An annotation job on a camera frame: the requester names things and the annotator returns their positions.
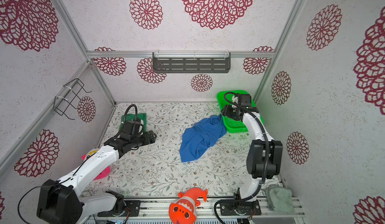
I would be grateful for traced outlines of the green tank top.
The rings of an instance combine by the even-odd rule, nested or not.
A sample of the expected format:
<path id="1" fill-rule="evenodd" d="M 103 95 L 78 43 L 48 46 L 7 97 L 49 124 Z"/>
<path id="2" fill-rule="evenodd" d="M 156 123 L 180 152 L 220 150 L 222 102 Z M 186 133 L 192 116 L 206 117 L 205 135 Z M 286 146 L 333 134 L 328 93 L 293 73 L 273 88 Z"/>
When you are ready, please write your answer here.
<path id="1" fill-rule="evenodd" d="M 119 126 L 119 131 L 122 130 L 123 123 L 128 122 L 128 121 L 140 122 L 142 124 L 142 126 L 139 126 L 138 131 L 139 132 L 145 131 L 146 123 L 147 123 L 147 114 L 146 113 L 139 113 L 136 118 L 135 118 L 135 114 L 127 114 L 126 119 L 124 119 L 124 116 L 122 115 L 121 121 L 120 121 L 120 126 Z"/>

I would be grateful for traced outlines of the blue tank top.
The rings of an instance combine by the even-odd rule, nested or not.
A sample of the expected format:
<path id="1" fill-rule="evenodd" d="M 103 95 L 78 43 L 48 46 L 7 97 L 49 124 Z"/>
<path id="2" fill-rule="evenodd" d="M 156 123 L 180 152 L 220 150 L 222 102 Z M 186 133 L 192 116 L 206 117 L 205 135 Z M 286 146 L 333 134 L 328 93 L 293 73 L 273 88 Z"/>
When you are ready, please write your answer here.
<path id="1" fill-rule="evenodd" d="M 212 115 L 185 130 L 179 149 L 182 163 L 198 160 L 227 133 L 221 115 Z"/>

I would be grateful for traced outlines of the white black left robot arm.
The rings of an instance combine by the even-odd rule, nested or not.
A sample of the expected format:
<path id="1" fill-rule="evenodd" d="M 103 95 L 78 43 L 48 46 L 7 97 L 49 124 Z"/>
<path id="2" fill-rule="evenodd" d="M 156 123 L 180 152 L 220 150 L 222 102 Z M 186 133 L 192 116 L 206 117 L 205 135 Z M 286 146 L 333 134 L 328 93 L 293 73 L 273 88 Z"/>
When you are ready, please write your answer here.
<path id="1" fill-rule="evenodd" d="M 82 224 L 89 216 L 110 212 L 124 212 L 123 195 L 113 191 L 82 198 L 85 188 L 106 168 L 133 149 L 155 143 L 156 134 L 147 131 L 127 140 L 110 138 L 104 146 L 85 160 L 78 168 L 60 179 L 46 181 L 41 189 L 37 217 L 49 224 Z"/>

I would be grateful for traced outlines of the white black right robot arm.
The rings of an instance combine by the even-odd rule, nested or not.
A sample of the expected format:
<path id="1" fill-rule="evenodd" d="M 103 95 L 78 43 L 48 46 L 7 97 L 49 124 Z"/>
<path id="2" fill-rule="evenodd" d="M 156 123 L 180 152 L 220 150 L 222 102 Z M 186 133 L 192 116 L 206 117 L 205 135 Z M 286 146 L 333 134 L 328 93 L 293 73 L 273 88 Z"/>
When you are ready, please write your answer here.
<path id="1" fill-rule="evenodd" d="M 225 105 L 221 114 L 232 120 L 241 121 L 251 137 L 246 158 L 249 176 L 237 192 L 239 201 L 250 201 L 257 196 L 267 180 L 280 173 L 283 145 L 268 133 L 255 107 Z"/>

